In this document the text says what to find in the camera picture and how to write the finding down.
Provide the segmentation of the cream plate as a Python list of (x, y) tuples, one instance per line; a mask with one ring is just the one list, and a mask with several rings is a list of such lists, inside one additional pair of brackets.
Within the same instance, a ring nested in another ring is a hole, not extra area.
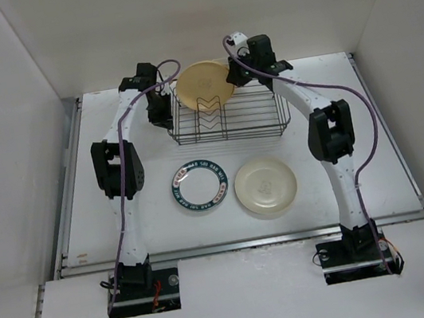
[(294, 203), (296, 176), (291, 168), (274, 156), (259, 156), (239, 168), (234, 190), (239, 202), (261, 220), (287, 214)]

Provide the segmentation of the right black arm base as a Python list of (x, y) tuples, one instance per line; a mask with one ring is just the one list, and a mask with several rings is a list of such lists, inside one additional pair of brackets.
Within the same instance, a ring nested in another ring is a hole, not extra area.
[(372, 239), (369, 246), (358, 253), (350, 253), (341, 240), (321, 242), (312, 257), (313, 262), (316, 259), (327, 285), (399, 275), (405, 265), (402, 254), (383, 237), (379, 237), (377, 246)]

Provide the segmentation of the yellow plate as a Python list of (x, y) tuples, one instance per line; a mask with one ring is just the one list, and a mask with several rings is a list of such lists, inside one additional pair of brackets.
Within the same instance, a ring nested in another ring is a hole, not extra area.
[(213, 62), (216, 62), (217, 64), (222, 65), (224, 68), (227, 68), (227, 69), (229, 68), (228, 58), (226, 58), (226, 57), (214, 59)]
[(179, 101), (196, 112), (208, 112), (222, 107), (235, 90), (226, 81), (229, 69), (216, 61), (200, 61), (190, 65), (176, 81)]

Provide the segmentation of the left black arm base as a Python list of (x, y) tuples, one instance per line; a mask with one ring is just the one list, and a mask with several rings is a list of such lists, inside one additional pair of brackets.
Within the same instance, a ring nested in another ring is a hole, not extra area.
[(153, 270), (145, 263), (123, 266), (117, 270), (117, 290), (114, 276), (100, 282), (107, 290), (107, 313), (109, 318), (128, 318), (158, 314), (181, 309), (179, 271), (173, 266)]

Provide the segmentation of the teal banded lettered plate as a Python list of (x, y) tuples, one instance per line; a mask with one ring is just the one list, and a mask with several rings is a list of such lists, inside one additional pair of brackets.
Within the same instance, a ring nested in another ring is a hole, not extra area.
[(170, 194), (177, 211), (188, 217), (211, 214), (229, 197), (226, 170), (211, 159), (192, 159), (171, 178)]

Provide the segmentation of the metal wire dish rack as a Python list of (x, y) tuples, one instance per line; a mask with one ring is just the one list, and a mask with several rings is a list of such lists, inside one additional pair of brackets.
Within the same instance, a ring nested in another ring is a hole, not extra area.
[(221, 142), (281, 136), (290, 124), (290, 105), (255, 81), (236, 88), (225, 103), (217, 97), (186, 106), (171, 86), (173, 128), (167, 134), (178, 144)]

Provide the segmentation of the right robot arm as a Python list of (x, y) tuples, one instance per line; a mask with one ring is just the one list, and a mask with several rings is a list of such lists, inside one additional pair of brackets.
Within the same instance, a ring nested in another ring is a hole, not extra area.
[(267, 35), (247, 37), (237, 32), (224, 37), (222, 44), (228, 53), (229, 84), (242, 87), (257, 80), (308, 119), (308, 149), (325, 169), (338, 204), (342, 252), (351, 260), (362, 259), (374, 241), (374, 230), (358, 194), (350, 105), (317, 91), (334, 89), (335, 85), (305, 82), (291, 63), (277, 60)]

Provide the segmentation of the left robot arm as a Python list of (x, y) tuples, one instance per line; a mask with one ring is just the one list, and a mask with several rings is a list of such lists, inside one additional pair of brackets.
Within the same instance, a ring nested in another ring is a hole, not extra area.
[(97, 185), (110, 201), (119, 228), (114, 289), (127, 289), (146, 296), (154, 285), (148, 272), (148, 253), (139, 229), (138, 199), (145, 172), (130, 134), (135, 132), (139, 116), (162, 128), (172, 126), (171, 91), (168, 81), (159, 75), (159, 66), (139, 63), (135, 75), (125, 77), (118, 87), (118, 109), (104, 138), (90, 147)]

